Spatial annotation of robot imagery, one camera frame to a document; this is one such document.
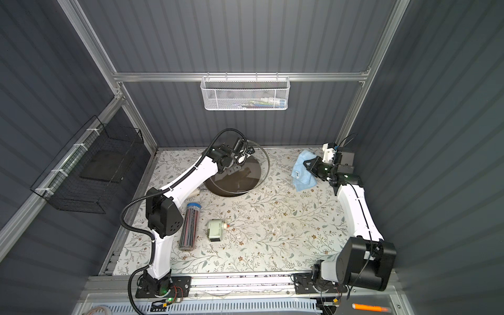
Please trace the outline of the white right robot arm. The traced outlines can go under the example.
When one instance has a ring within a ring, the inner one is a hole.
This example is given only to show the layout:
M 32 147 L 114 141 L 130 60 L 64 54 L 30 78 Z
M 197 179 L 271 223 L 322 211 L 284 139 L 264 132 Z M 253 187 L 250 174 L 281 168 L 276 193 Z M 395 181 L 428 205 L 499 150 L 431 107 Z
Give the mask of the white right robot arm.
M 333 188 L 349 229 L 349 239 L 335 260 L 316 262 L 312 281 L 325 280 L 343 286 L 384 291 L 394 267 L 396 248 L 378 231 L 360 177 L 341 172 L 343 165 L 326 164 L 318 156 L 303 165 Z

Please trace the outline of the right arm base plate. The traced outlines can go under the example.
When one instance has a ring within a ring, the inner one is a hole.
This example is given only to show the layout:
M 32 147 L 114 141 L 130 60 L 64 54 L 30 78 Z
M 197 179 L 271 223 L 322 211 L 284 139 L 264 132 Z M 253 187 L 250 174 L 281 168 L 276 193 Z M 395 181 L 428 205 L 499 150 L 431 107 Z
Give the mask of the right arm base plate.
M 323 279 L 313 280 L 310 272 L 293 273 L 290 275 L 290 280 L 294 284 L 295 293 L 298 295 L 315 293 L 334 293 L 339 295 L 348 291 L 348 287 L 342 286 L 337 282 L 331 282 Z

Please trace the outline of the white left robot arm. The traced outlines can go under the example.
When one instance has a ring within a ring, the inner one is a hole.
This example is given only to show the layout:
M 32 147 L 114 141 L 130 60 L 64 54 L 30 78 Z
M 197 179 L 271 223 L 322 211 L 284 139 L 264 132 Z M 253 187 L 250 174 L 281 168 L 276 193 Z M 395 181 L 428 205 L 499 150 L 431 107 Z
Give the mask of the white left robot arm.
M 184 219 L 180 208 L 184 201 L 207 179 L 239 165 L 243 165 L 255 149 L 245 145 L 235 149 L 223 144 L 208 148 L 182 175 L 168 185 L 148 191 L 146 219 L 153 235 L 152 258 L 147 273 L 155 280 L 162 280 L 171 272 L 171 250 L 175 234 Z

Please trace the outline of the glass pot lid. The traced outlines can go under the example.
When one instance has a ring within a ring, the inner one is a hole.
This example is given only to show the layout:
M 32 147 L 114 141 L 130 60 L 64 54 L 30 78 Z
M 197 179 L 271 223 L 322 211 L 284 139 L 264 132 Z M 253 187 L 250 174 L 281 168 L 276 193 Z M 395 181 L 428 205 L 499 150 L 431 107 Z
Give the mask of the glass pot lid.
M 266 150 L 248 140 L 249 149 L 242 165 L 234 164 L 223 173 L 218 173 L 204 184 L 212 193 L 226 198 L 242 196 L 260 187 L 270 173 L 270 158 Z

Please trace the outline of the light blue microfiber cloth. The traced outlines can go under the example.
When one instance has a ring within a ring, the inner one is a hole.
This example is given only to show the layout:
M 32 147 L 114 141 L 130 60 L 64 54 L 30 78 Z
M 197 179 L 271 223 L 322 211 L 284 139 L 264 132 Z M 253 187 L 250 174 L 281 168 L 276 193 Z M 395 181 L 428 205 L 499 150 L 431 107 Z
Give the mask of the light blue microfiber cloth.
M 297 192 L 313 188 L 317 185 L 317 180 L 304 166 L 304 162 L 315 159 L 316 155 L 308 150 L 302 151 L 294 164 L 291 172 L 292 184 Z

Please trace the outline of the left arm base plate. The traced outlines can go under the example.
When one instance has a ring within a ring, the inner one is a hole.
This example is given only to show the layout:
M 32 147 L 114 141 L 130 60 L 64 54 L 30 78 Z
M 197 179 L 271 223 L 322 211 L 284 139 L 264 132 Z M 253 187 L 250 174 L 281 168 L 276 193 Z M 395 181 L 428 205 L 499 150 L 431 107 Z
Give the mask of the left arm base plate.
M 135 297 L 137 299 L 185 298 L 190 292 L 191 282 L 190 276 L 166 276 L 161 280 L 156 280 L 149 274 L 144 274 L 137 281 Z

